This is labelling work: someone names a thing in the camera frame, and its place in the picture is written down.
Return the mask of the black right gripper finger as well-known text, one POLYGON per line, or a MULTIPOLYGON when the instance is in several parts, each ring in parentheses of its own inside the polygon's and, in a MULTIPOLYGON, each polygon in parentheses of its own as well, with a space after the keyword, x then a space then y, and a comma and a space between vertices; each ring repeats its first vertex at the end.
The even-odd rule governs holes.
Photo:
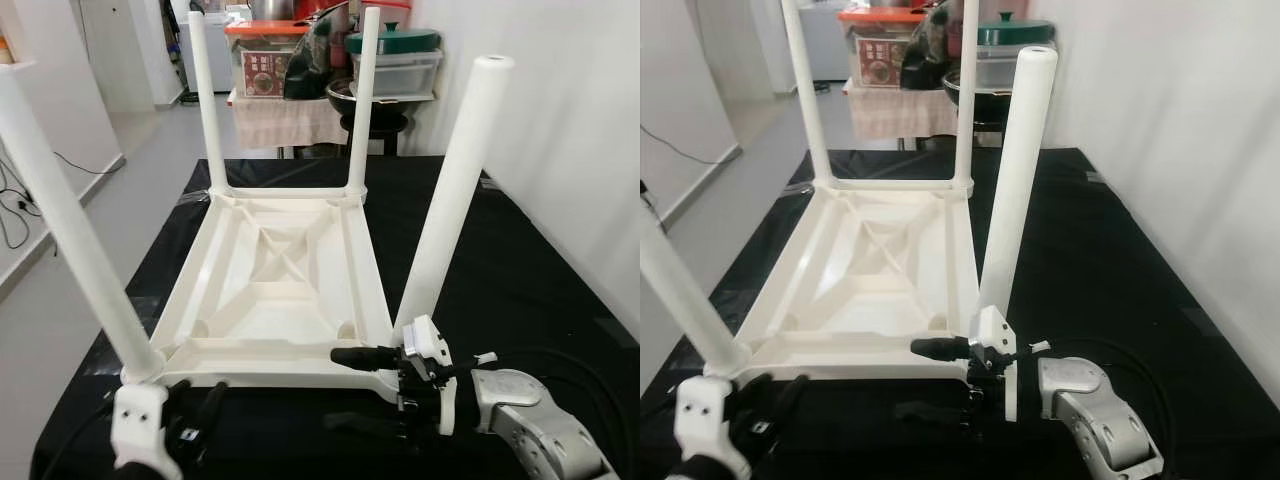
POLYGON ((911 353, 928 360, 951 362, 970 360, 975 356, 973 344, 965 337, 936 337, 910 340, 911 353))
POLYGON ((893 406, 897 421, 927 428, 969 428, 973 415, 969 410, 909 401, 893 406))
POLYGON ((323 426, 328 431, 352 436, 402 438, 402 429, 397 417, 385 413, 356 411, 324 413, 323 426))
POLYGON ((333 364, 365 372, 399 371, 406 365, 402 351, 388 346, 333 348, 329 351, 329 360, 333 364))

